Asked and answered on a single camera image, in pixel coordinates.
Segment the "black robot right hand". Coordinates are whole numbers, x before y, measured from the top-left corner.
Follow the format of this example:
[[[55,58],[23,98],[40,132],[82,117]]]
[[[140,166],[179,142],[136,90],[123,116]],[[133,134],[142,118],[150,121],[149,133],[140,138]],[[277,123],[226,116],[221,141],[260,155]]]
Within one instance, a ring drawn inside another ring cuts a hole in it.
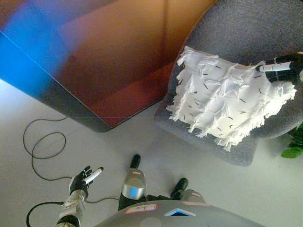
[[[256,70],[265,73],[269,82],[289,81],[296,85],[303,81],[303,52],[297,52],[260,63]]]

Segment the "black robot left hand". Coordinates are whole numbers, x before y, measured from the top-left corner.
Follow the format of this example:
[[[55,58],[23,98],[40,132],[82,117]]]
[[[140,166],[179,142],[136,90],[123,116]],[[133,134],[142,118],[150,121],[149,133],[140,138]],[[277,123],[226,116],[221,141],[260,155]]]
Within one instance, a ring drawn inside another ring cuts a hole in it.
[[[71,179],[69,194],[71,195],[74,191],[80,190],[84,192],[84,199],[87,199],[89,195],[89,186],[93,183],[93,180],[103,172],[103,170],[103,167],[99,167],[95,171],[93,171],[90,166],[85,167],[78,175]]]

